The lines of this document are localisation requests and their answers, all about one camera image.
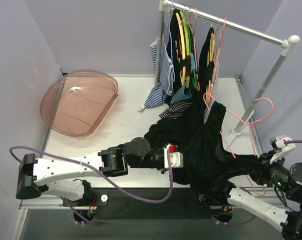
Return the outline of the black tank top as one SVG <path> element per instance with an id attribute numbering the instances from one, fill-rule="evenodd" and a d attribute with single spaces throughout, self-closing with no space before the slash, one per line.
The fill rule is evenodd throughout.
<path id="1" fill-rule="evenodd" d="M 224 150 L 220 131 L 225 114 L 226 107 L 214 102 L 207 121 L 198 128 L 190 144 L 181 148 L 184 167 L 173 170 L 175 183 L 208 192 L 236 176 L 249 175 L 253 181 L 260 178 L 262 167 L 257 156 Z"/>

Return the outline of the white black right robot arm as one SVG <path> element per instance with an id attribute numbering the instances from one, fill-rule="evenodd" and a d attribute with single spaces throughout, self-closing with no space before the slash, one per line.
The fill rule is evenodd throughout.
<path id="1" fill-rule="evenodd" d="M 229 225 L 233 209 L 239 207 L 258 217 L 276 230 L 286 240 L 302 240 L 302 162 L 287 169 L 281 159 L 274 163 L 263 162 L 256 180 L 259 184 L 270 183 L 283 207 L 267 203 L 247 190 L 231 182 L 213 190 L 213 200 L 218 208 L 211 211 L 219 224 Z"/>

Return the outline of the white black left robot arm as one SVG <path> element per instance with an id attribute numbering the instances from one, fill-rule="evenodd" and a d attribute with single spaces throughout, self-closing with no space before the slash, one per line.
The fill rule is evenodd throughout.
<path id="1" fill-rule="evenodd" d="M 46 154 L 47 158 L 39 158 L 38 152 L 33 149 L 19 161 L 15 194 L 18 200 L 35 199 L 45 194 L 85 206 L 93 200 L 91 184 L 85 181 L 87 177 L 101 177 L 120 189 L 111 178 L 127 175 L 129 168 L 172 173 L 173 169 L 184 166 L 183 155 L 177 146 L 166 144 L 152 149 L 143 137 L 72 159 L 50 153 Z"/>

